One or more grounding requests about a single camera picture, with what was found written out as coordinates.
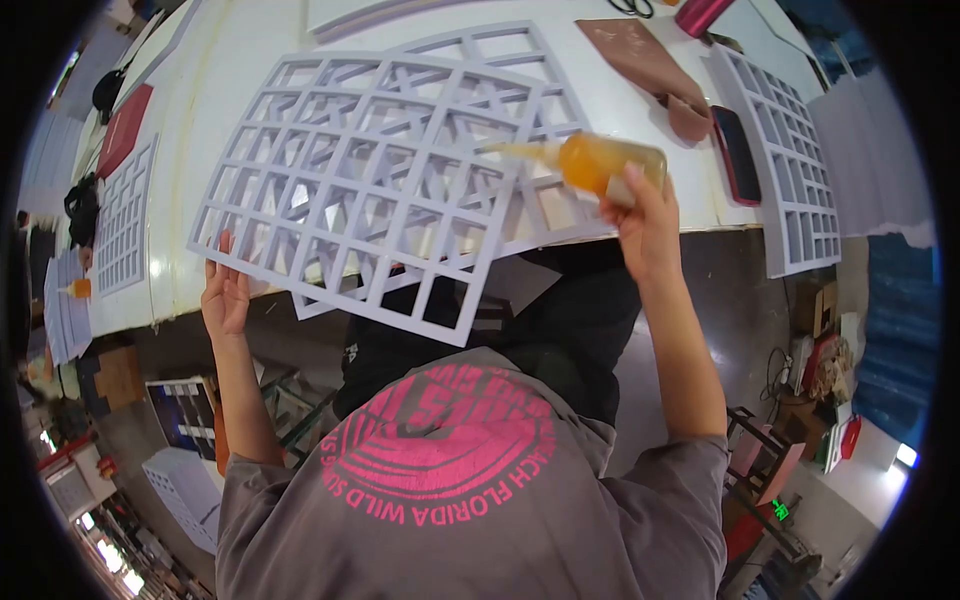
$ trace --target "black pants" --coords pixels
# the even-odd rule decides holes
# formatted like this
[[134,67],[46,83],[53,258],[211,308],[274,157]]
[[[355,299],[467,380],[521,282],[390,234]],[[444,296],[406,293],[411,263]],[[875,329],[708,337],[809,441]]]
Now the black pants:
[[[497,335],[474,332],[468,348],[493,348],[546,383],[578,415],[613,425],[620,401],[613,367],[640,313],[639,293],[617,241],[559,246],[522,257],[560,273],[560,279]],[[411,285],[385,294],[382,305],[409,314],[418,290]],[[436,280],[424,318],[453,327],[458,314],[453,282]],[[352,316],[344,386],[333,401],[333,412],[345,419],[414,367],[460,351],[463,348]]]

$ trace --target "green exit sign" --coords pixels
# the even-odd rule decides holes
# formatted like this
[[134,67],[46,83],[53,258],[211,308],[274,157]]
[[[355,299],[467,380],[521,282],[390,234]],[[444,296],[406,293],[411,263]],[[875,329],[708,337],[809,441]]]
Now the green exit sign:
[[790,512],[786,510],[786,505],[779,500],[773,500],[771,504],[774,505],[774,515],[776,515],[779,520],[784,520],[790,514]]

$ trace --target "orange glue bottle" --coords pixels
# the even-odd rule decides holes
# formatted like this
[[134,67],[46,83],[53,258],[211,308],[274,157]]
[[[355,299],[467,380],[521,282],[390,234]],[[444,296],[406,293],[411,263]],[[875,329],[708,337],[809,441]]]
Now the orange glue bottle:
[[70,298],[90,298],[93,289],[89,279],[74,279],[70,285],[61,287],[60,291]]
[[574,133],[563,144],[493,144],[487,150],[537,160],[563,173],[569,185],[627,208],[635,202],[623,181],[628,162],[640,167],[657,189],[663,188],[666,177],[666,155],[660,148],[594,133]]

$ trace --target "pink print on shirt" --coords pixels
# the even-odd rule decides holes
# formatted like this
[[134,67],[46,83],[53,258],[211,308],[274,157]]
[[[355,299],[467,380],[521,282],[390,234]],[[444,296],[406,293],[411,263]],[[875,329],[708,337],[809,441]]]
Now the pink print on shirt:
[[[530,485],[556,447],[550,404],[515,375],[443,365],[399,381],[323,439],[324,485],[398,524],[486,515]],[[415,384],[422,392],[411,395]]]

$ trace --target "hand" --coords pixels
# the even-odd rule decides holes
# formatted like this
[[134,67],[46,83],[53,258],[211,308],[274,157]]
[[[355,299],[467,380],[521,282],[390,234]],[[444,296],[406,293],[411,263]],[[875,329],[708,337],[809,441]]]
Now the hand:
[[[220,234],[221,252],[230,252],[230,232]],[[206,289],[200,296],[200,309],[204,314],[206,332],[214,345],[230,338],[242,336],[250,305],[250,280],[225,265],[206,261]]]
[[680,210],[667,176],[663,192],[643,177],[633,163],[623,169],[623,179],[634,193],[633,208],[600,199],[600,215],[620,233],[627,270],[641,288],[651,280],[683,276],[680,266]]
[[80,266],[84,270],[84,273],[89,271],[90,267],[93,266],[93,249],[86,247],[80,248],[77,257],[80,259]]

